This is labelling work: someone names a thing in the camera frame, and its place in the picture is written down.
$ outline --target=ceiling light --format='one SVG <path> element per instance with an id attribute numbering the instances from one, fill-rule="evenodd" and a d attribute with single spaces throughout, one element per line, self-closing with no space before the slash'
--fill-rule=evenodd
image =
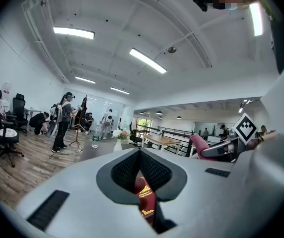
<path id="1" fill-rule="evenodd" d="M 115 91 L 118 91 L 118 92 L 121 92 L 121 93 L 125 93 L 125 94 L 130 94 L 130 93 L 127 93 L 125 91 L 122 91 L 122 90 L 119 90 L 117 88 L 113 88 L 113 87 L 110 87 L 112 90 L 115 90 Z"/>
<path id="2" fill-rule="evenodd" d="M 145 62 L 146 64 L 150 65 L 152 68 L 156 69 L 157 71 L 164 74 L 167 70 L 160 66 L 158 63 L 153 61 L 151 58 L 147 57 L 146 55 L 142 54 L 140 51 L 136 49 L 131 49 L 130 55 L 140 59 L 141 61 Z"/>
<path id="3" fill-rule="evenodd" d="M 260 11 L 259 3 L 253 3 L 250 6 L 250 11 L 252 15 L 253 27 L 255 30 L 255 36 L 259 36 L 263 34 L 263 25 L 262 25 L 262 17 Z"/>
<path id="4" fill-rule="evenodd" d="M 94 39 L 94 32 L 90 31 L 84 31 L 84 30 L 66 28 L 66 27 L 54 27 L 53 29 L 56 34 L 75 35 L 87 39 L 92 39 L 92 40 Z"/>
<path id="5" fill-rule="evenodd" d="M 76 79 L 79 79 L 79 80 L 83 80 L 83 81 L 86 81 L 86 82 L 89 82 L 89 83 L 92 83 L 92 84 L 95 84 L 96 82 L 94 81 L 91 81 L 89 79 L 85 79 L 85 78 L 82 78 L 82 77 L 75 77 Z"/>

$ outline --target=man in black clothes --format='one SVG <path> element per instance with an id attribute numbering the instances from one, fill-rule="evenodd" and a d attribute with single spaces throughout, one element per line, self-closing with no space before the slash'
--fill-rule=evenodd
<path id="1" fill-rule="evenodd" d="M 71 102 L 73 98 L 73 95 L 71 92 L 67 92 L 65 94 L 65 98 L 63 100 L 64 104 L 65 102 Z M 81 108 L 73 110 L 71 107 L 71 104 L 68 103 L 65 106 L 62 107 L 62 121 L 59 122 L 59 127 L 58 127 L 58 133 L 55 138 L 55 142 L 52 148 L 52 152 L 61 152 L 61 148 L 67 148 L 67 146 L 64 144 L 64 136 L 65 133 L 68 129 L 69 121 L 71 120 L 71 114 L 74 115 L 76 114 Z"/>
<path id="2" fill-rule="evenodd" d="M 48 131 L 47 125 L 46 125 L 46 119 L 49 117 L 49 114 L 47 112 L 39 113 L 35 116 L 33 116 L 30 121 L 29 125 L 34 129 L 35 135 L 41 135 L 41 130 Z"/>
<path id="3" fill-rule="evenodd" d="M 223 135 L 221 137 L 221 141 L 224 141 L 227 139 L 227 137 L 229 136 L 229 130 L 227 129 L 227 127 L 225 126 L 225 124 L 223 124 L 221 127 L 220 127 L 222 130 L 223 130 Z"/>
<path id="4" fill-rule="evenodd" d="M 92 125 L 92 122 L 94 121 L 94 118 L 92 117 L 92 113 L 86 113 L 85 117 L 85 124 L 84 124 L 84 128 L 86 130 L 86 134 L 89 134 L 89 129 Z"/>

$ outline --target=water bottle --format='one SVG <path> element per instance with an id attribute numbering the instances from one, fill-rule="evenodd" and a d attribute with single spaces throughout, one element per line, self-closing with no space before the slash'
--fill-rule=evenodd
<path id="1" fill-rule="evenodd" d="M 92 148 L 98 148 L 98 146 L 99 146 L 99 137 L 100 137 L 100 123 L 97 122 L 96 123 L 96 132 L 92 136 L 92 144 L 91 144 Z"/>

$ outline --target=black cable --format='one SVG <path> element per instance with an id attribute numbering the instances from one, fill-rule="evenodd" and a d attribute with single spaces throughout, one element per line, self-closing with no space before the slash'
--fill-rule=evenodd
<path id="1" fill-rule="evenodd" d="M 57 155 L 71 155 L 71 154 L 75 154 L 75 153 L 82 153 L 81 151 L 76 151 L 74 153 L 53 153 L 51 156 L 49 156 L 48 158 L 51 159 L 53 156 L 57 156 Z"/>

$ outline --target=backpack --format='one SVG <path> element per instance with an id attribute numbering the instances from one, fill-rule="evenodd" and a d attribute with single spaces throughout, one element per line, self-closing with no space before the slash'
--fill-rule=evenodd
<path id="1" fill-rule="evenodd" d="M 65 103 L 63 103 L 62 105 L 57 105 L 56 108 L 52 108 L 50 110 L 50 112 L 52 113 L 53 109 L 55 109 L 55 114 L 53 115 L 54 117 L 57 116 L 57 121 L 56 123 L 59 123 L 63 120 L 63 107 L 66 106 L 67 104 L 70 104 L 69 101 L 66 101 Z"/>
<path id="2" fill-rule="evenodd" d="M 112 123 L 113 121 L 113 114 L 112 113 L 108 113 L 106 118 L 105 118 L 105 123 Z"/>

